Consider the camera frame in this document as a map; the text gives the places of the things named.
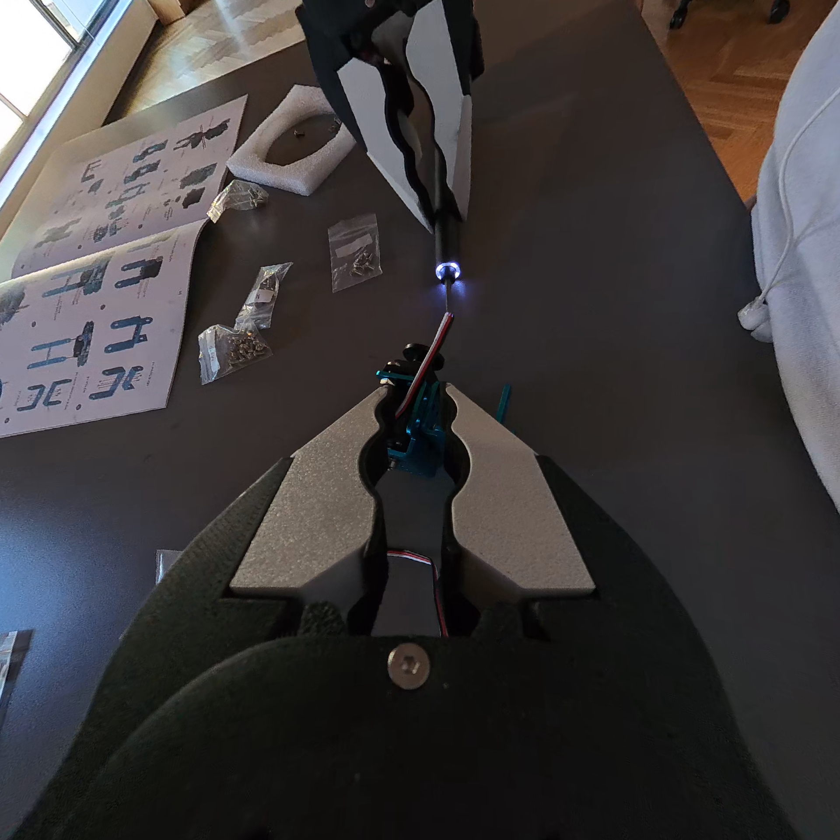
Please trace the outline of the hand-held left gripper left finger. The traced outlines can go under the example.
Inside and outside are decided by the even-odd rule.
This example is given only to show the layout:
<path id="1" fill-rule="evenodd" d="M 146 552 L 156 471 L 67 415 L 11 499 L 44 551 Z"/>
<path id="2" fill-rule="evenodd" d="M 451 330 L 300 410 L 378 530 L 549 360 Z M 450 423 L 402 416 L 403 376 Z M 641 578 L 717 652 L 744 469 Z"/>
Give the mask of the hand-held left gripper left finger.
<path id="1" fill-rule="evenodd" d="M 230 591 L 335 605 L 372 633 L 389 575 L 382 500 L 394 386 L 381 385 L 290 457 Z"/>

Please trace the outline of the instruction booklet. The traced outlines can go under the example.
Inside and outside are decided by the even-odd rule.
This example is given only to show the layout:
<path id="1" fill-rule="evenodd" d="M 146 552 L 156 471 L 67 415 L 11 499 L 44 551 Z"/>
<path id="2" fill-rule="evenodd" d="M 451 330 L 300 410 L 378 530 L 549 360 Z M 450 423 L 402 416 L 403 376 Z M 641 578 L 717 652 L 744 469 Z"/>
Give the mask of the instruction booklet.
<path id="1" fill-rule="evenodd" d="M 166 407 L 246 95 L 74 163 L 1 286 L 1 437 Z"/>

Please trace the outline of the black office chair base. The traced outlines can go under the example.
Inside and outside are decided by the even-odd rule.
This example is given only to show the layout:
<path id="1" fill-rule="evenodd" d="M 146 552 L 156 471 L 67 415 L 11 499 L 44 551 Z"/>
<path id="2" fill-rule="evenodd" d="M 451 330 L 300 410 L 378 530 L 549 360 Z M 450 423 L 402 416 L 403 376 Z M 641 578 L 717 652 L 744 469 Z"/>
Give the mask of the black office chair base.
<path id="1" fill-rule="evenodd" d="M 687 18 L 689 6 L 692 1 L 680 1 L 668 22 L 668 29 L 677 30 L 681 28 Z M 769 25 L 782 23 L 791 11 L 791 1 L 772 1 L 767 17 Z"/>

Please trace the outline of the clear bag of metal nuts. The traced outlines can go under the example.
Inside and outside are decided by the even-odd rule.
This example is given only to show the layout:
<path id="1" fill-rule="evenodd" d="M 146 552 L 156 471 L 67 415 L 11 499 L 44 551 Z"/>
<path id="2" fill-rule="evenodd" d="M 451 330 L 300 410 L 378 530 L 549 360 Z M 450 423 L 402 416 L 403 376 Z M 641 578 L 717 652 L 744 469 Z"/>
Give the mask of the clear bag of metal nuts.
<path id="1" fill-rule="evenodd" d="M 253 320 L 244 320 L 233 328 L 215 324 L 197 337 L 198 363 L 202 385 L 240 371 L 272 355 Z"/>

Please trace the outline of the dark grey desk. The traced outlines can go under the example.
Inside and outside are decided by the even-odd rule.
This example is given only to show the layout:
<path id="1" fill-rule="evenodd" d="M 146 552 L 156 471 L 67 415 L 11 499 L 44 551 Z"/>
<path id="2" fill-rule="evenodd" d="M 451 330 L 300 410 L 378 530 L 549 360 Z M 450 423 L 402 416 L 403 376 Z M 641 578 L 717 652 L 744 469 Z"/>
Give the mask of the dark grey desk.
<path id="1" fill-rule="evenodd" d="M 484 2 L 446 376 L 545 460 L 595 593 L 418 638 L 230 591 L 296 450 L 430 341 L 430 243 L 361 150 L 205 229 L 166 408 L 2 440 L 12 838 L 838 838 L 838 511 L 740 328 L 749 216 L 628 2 Z M 334 293 L 330 226 L 382 274 Z M 292 262 L 272 355 L 197 337 Z M 155 584 L 156 550 L 180 550 Z"/>

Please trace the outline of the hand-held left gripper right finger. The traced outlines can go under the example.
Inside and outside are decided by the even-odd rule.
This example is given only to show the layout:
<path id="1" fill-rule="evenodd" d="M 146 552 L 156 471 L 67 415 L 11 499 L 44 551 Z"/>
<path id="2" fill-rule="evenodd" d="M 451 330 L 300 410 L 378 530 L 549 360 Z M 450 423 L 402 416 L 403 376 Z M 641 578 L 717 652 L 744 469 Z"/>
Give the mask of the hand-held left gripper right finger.
<path id="1" fill-rule="evenodd" d="M 471 632 L 497 604 L 595 593 L 545 460 L 453 384 L 445 385 L 445 625 Z"/>

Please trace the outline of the large window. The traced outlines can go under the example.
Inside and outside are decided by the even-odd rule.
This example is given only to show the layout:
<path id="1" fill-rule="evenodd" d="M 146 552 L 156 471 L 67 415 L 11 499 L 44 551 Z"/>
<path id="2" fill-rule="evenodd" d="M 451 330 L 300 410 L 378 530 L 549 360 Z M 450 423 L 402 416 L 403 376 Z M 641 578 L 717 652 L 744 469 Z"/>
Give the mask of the large window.
<path id="1" fill-rule="evenodd" d="M 1 2 L 1 202 L 59 141 L 131 2 Z"/>

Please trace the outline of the white foam piece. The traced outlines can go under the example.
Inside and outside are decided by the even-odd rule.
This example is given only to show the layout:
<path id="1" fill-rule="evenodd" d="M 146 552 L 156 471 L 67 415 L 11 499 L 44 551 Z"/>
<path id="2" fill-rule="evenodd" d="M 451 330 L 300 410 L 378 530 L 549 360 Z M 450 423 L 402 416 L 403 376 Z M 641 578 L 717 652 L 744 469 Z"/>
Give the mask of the white foam piece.
<path id="1" fill-rule="evenodd" d="M 227 160 L 229 173 L 259 186 L 299 196 L 313 194 L 356 145 L 346 126 L 341 125 L 327 143 L 294 162 L 269 163 L 267 155 L 283 134 L 308 119 L 324 115 L 335 117 L 335 112 L 319 87 L 292 86 L 276 109 Z"/>

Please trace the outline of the black screwdriver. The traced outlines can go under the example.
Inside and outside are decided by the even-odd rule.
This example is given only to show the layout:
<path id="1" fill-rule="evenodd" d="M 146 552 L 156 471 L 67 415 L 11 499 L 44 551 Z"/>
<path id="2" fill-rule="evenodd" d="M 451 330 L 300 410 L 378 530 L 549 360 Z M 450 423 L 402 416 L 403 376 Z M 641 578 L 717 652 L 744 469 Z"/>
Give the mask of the black screwdriver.
<path id="1" fill-rule="evenodd" d="M 460 257 L 460 215 L 446 177 L 444 153 L 434 136 L 434 115 L 427 103 L 421 109 L 418 123 L 423 142 L 421 174 L 432 205 L 434 236 L 434 276 L 444 293 L 447 312 L 454 312 L 454 288 L 462 273 Z"/>

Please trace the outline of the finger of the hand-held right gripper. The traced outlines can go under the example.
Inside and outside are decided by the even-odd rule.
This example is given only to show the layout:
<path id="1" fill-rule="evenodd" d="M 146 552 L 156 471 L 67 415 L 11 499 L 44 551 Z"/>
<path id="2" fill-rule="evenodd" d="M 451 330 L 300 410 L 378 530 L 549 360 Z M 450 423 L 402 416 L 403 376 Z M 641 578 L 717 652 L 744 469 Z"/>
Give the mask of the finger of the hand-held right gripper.
<path id="1" fill-rule="evenodd" d="M 441 192 L 454 202 L 460 221 L 469 209 L 474 41 L 472 2 L 433 1 L 416 11 L 405 47 L 407 66 L 432 113 Z"/>
<path id="2" fill-rule="evenodd" d="M 424 182 L 421 139 L 411 121 L 413 74 L 405 56 L 351 58 L 338 71 L 361 142 L 394 192 L 429 233 L 434 205 Z"/>

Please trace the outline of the servo with blue bracket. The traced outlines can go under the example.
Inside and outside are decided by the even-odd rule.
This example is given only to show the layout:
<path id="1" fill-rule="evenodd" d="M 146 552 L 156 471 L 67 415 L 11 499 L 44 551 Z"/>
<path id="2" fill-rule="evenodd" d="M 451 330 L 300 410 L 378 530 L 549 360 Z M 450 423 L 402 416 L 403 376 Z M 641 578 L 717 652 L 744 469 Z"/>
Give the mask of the servo with blue bracket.
<path id="1" fill-rule="evenodd" d="M 399 403 L 421 370 L 430 346 L 409 343 L 402 358 L 390 360 L 375 374 L 378 385 L 389 385 Z M 389 427 L 386 448 L 390 469 L 398 469 L 414 476 L 434 478 L 445 465 L 445 387 L 438 379 L 445 365 L 440 348 L 429 363 L 421 384 L 400 418 Z"/>

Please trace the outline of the person's white top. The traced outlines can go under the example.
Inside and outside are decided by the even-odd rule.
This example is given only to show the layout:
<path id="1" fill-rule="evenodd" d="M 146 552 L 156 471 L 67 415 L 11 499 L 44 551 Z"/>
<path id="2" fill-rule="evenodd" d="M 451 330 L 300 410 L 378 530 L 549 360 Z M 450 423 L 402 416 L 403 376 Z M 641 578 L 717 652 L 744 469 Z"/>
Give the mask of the person's white top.
<path id="1" fill-rule="evenodd" d="M 771 343 L 815 472 L 839 507 L 839 8 L 780 101 L 751 210 L 759 295 L 738 312 Z"/>

